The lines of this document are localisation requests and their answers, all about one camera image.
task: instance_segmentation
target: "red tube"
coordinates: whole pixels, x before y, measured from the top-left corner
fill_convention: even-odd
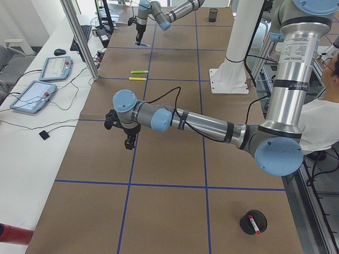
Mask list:
[[[28,245],[34,231],[0,223],[0,242]]]

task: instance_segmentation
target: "computer mouse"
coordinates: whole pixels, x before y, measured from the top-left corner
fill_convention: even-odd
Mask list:
[[[61,56],[61,55],[64,55],[64,54],[66,54],[66,51],[64,49],[56,49],[54,51],[55,56]]]

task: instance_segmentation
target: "white table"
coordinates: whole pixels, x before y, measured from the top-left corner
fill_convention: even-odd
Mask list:
[[[80,24],[90,24],[91,21],[90,17],[83,15],[80,15],[78,19]],[[54,82],[58,88],[65,86],[86,67],[80,55],[75,51],[69,51],[72,39],[73,33],[67,19],[64,18],[27,71],[41,69],[45,59],[52,57],[55,49],[65,49],[66,55],[71,56],[73,60],[73,68],[65,81]],[[100,40],[94,36],[91,36],[88,46],[92,56],[103,48]],[[23,76],[12,92],[22,92],[32,80],[38,80],[39,76],[40,72]],[[73,105],[67,111],[48,103],[37,114],[8,110],[0,112],[0,119],[30,128],[78,119],[91,88],[90,83],[93,81],[91,77],[89,70],[86,69],[73,81],[79,88],[79,92]],[[57,91],[51,101],[62,108],[67,108],[75,93],[76,88],[69,84]],[[13,101],[14,97],[8,97],[0,107],[0,111],[9,108]],[[43,140],[39,132],[49,131],[61,125],[76,124],[77,121],[72,121],[44,129],[26,130],[0,123],[0,223],[35,229],[74,128],[56,129],[50,133],[50,138],[47,140]],[[21,254],[25,253],[25,250],[26,246],[0,243],[0,253]]]

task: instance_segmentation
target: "tablet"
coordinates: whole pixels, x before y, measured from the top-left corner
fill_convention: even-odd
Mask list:
[[[69,56],[46,58],[40,74],[41,81],[64,80],[70,74],[73,62]]]
[[[32,83],[10,105],[13,110],[35,114],[41,110],[55,93],[57,86],[38,80]]]

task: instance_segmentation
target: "yellow marker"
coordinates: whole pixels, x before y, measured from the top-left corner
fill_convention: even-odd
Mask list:
[[[136,80],[136,81],[146,81],[147,78],[132,78],[132,77],[129,77],[128,78],[129,80]]]

